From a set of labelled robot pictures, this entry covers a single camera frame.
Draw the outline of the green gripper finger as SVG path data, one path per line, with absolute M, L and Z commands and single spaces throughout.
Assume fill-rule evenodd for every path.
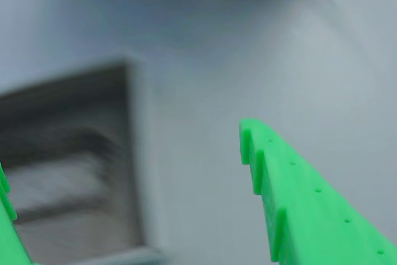
M 395 264 L 396 246 L 269 126 L 239 123 L 241 161 L 262 199 L 279 264 Z
M 1 168 L 0 258 L 1 265 L 32 265 L 26 248 L 14 227 L 17 214 L 7 196 L 10 185 Z

